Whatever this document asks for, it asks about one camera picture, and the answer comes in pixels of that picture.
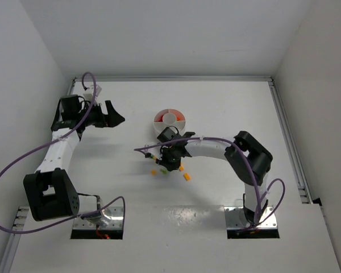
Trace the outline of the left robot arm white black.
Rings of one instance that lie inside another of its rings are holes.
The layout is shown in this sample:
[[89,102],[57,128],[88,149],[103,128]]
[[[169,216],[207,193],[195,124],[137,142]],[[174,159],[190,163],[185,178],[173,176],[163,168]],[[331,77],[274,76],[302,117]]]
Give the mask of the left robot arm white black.
[[76,146],[88,126],[113,128],[125,121],[105,101],[106,113],[101,105],[91,103],[79,95],[60,98],[51,125],[52,144],[44,160],[32,174],[23,180],[24,190],[35,221],[75,216],[80,209],[78,193],[68,175],[68,168]]

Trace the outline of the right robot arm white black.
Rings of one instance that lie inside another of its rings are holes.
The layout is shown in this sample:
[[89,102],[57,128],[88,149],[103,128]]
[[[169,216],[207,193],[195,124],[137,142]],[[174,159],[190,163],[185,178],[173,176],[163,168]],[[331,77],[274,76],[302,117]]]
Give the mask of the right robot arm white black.
[[273,156],[249,132],[240,131],[234,140],[198,137],[194,132],[184,135],[165,128],[157,137],[160,141],[160,159],[156,163],[167,171],[178,170],[181,159],[204,156],[227,161],[245,185],[243,211],[246,220],[255,225],[260,221],[268,202],[261,191],[263,179],[270,171]]

